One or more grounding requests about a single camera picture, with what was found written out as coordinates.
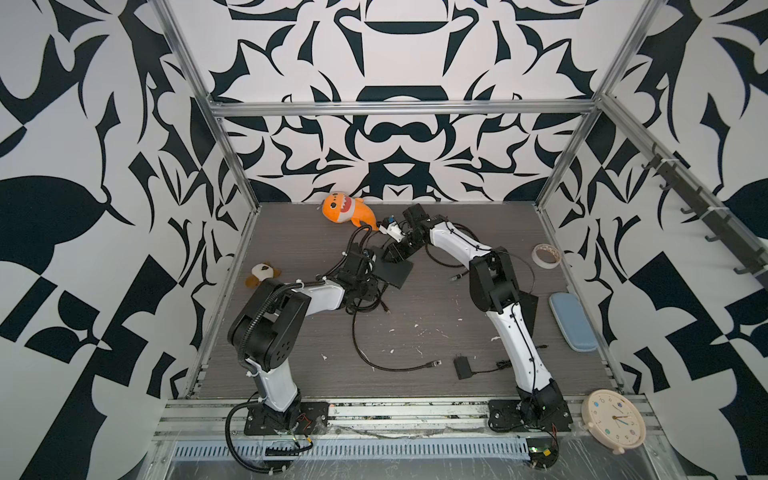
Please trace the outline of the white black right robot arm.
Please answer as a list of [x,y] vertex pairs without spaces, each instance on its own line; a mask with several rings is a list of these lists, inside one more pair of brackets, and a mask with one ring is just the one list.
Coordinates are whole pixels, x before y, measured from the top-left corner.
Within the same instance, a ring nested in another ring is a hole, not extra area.
[[429,216],[419,205],[403,212],[406,230],[389,244],[383,259],[402,263],[426,246],[448,253],[469,276],[470,297],[495,326],[511,361],[518,392],[536,396],[552,381],[524,321],[520,289],[509,252],[461,231],[443,216]]

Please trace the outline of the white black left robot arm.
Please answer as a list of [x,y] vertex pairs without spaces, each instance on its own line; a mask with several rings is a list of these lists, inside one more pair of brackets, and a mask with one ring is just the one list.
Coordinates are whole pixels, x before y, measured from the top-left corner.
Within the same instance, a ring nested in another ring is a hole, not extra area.
[[313,282],[272,278],[257,287],[233,321],[227,340],[268,409],[283,414],[299,401],[289,355],[306,317],[373,302],[378,294],[373,273],[380,257],[372,248],[348,252],[337,267]]

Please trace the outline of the orange plush fish toy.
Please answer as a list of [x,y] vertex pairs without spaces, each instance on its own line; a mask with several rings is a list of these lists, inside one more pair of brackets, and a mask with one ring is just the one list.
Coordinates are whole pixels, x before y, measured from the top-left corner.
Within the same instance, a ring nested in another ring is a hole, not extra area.
[[362,198],[333,192],[322,202],[321,210],[324,217],[333,223],[351,222],[355,227],[369,226],[373,231],[378,230],[375,214]]

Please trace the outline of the small brown plush toy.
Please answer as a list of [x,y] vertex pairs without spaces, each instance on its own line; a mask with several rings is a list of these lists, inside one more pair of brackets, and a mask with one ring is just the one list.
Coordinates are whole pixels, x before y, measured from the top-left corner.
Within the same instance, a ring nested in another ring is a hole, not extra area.
[[259,263],[250,270],[246,277],[245,285],[248,288],[255,289],[265,280],[278,278],[280,275],[281,270],[273,267],[270,263]]

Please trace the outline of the white double-sided tape roll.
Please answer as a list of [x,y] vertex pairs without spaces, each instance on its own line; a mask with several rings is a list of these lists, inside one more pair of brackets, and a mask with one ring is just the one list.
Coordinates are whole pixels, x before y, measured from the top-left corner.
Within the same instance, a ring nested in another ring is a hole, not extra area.
[[552,270],[562,262],[559,250],[550,244],[537,244],[531,251],[532,261],[542,269]]

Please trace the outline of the blue glasses case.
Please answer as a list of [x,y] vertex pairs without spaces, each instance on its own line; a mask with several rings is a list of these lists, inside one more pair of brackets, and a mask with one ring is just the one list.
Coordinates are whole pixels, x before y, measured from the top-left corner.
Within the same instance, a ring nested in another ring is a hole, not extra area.
[[548,302],[568,346],[579,353],[596,351],[598,342],[579,299],[571,293],[556,292]]

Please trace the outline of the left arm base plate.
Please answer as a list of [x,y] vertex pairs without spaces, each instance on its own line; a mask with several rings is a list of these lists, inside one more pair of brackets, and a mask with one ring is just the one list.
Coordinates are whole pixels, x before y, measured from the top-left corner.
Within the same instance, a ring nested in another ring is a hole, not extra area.
[[327,426],[330,404],[327,402],[294,401],[286,411],[279,412],[259,404],[248,408],[244,434],[266,436],[282,433],[310,435]]

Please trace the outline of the aluminium frame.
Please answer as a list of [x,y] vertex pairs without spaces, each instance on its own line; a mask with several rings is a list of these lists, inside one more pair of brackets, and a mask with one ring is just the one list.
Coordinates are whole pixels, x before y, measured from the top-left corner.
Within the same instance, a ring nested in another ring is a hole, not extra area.
[[[172,51],[261,215],[252,261],[311,281],[343,256],[333,192],[378,218],[420,204],[506,249],[539,297],[534,345],[566,395],[620,386],[735,426],[767,403],[767,291],[643,166],[657,143],[767,234],[763,1],[159,1]],[[550,244],[561,264],[531,258]],[[308,317],[307,396],[514,396],[464,270],[416,252],[384,305]],[[598,342],[565,342],[575,295]]]

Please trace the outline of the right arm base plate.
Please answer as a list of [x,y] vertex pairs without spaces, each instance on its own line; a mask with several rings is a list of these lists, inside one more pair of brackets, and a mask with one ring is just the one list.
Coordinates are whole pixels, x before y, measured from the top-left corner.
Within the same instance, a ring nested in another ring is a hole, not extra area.
[[490,400],[488,427],[497,433],[522,431],[569,432],[572,416],[564,401],[543,403],[526,398],[522,400]]

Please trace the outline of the cream round wall clock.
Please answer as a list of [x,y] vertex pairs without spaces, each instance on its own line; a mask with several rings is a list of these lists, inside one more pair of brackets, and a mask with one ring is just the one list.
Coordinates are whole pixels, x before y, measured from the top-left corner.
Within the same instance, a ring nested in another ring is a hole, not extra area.
[[640,411],[618,392],[599,389],[590,393],[582,402],[581,414],[590,435],[615,455],[639,448],[646,440]]

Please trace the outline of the grey wall hook rail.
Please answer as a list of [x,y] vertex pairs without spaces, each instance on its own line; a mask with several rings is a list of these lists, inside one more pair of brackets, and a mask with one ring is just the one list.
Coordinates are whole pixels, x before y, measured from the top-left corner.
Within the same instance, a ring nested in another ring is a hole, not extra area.
[[651,147],[651,159],[643,166],[662,179],[660,189],[673,192],[684,203],[682,215],[702,221],[709,230],[705,240],[721,243],[739,262],[736,275],[750,275],[767,289],[767,246],[759,240],[715,194],[708,189],[683,162],[666,156],[657,143]]

